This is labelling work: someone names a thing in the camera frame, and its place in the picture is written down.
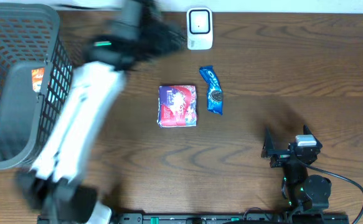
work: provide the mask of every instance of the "oreo cookie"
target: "oreo cookie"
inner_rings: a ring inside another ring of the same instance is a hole
[[[223,91],[213,66],[201,67],[199,73],[209,84],[209,89],[207,90],[207,110],[223,115]]]
[[[212,93],[210,93],[210,97],[212,97],[212,99],[216,102],[223,101],[223,93],[218,90],[214,90]]]

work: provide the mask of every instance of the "white device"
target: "white device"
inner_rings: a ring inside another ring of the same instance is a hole
[[[190,50],[207,50],[213,46],[212,11],[196,7],[187,12],[187,46]]]

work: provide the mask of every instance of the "wooden table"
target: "wooden table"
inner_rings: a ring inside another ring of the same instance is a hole
[[[102,33],[111,13],[60,15],[80,64],[83,41]],[[166,17],[186,23],[184,13]],[[363,15],[216,13],[214,34],[211,50],[136,67],[97,139],[85,184],[114,207],[148,213],[285,208],[282,170],[260,158],[264,127],[286,147],[305,123],[324,145],[314,165],[363,186]],[[214,65],[219,76],[223,116],[206,110],[203,65]],[[198,127],[158,127],[158,86],[165,83],[196,85]],[[0,223],[35,223],[13,176],[0,171]],[[360,190],[329,178],[328,211],[353,221]]]

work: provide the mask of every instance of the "black cable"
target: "black cable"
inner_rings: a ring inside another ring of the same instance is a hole
[[[356,187],[358,187],[358,188],[361,190],[362,194],[363,194],[363,187],[361,187],[361,185],[359,185],[357,182],[355,182],[355,181],[353,181],[353,180],[351,180],[351,179],[348,179],[347,177],[343,177],[342,175],[334,174],[334,173],[332,173],[332,172],[329,172],[329,171],[326,171],[326,170],[322,170],[322,169],[320,169],[320,168],[313,167],[313,166],[311,166],[311,165],[307,165],[307,164],[305,164],[304,162],[302,162],[300,159],[298,159],[298,157],[297,157],[297,156],[296,156],[296,158],[297,158],[298,162],[299,162],[302,166],[304,166],[305,168],[312,169],[312,170],[315,170],[315,171],[317,171],[317,172],[322,172],[323,174],[331,175],[331,176],[333,176],[333,177],[337,177],[337,178],[339,178],[339,179],[342,179],[342,180],[344,180],[344,181],[347,181],[347,182],[349,182],[350,184],[353,184],[353,185],[355,185]],[[358,214],[357,218],[356,218],[356,219],[352,222],[352,224],[356,224],[356,223],[360,220],[360,218],[362,217],[362,215],[363,215],[363,204],[362,204],[362,208],[361,208],[360,213]]]
[[[106,9],[106,8],[94,8],[94,7],[84,7],[84,6],[73,6],[73,5],[69,5],[69,4],[58,4],[58,5],[55,5],[55,6],[68,7],[68,8],[71,8],[71,9],[79,9],[79,10],[103,10],[103,9]],[[120,10],[121,8],[111,7],[109,9],[111,9],[111,10]]]
[[[249,209],[248,209],[248,210],[247,210],[247,211],[243,214],[243,220],[246,220],[246,216],[249,214],[249,212],[250,212],[250,211],[252,211],[252,210],[254,210],[254,209],[262,211],[262,212],[264,213],[264,215],[266,216],[266,218],[268,219],[268,221],[271,221],[271,218],[270,218],[270,217],[268,217],[268,215],[266,214],[266,212],[265,212],[263,209],[259,208],[259,207],[252,207],[252,208],[249,208]]]
[[[300,210],[300,207],[296,207],[295,209],[293,209],[293,211],[288,216],[288,219],[286,220],[286,222],[287,223],[292,223],[292,217],[293,217],[293,215],[295,215],[299,210]]]

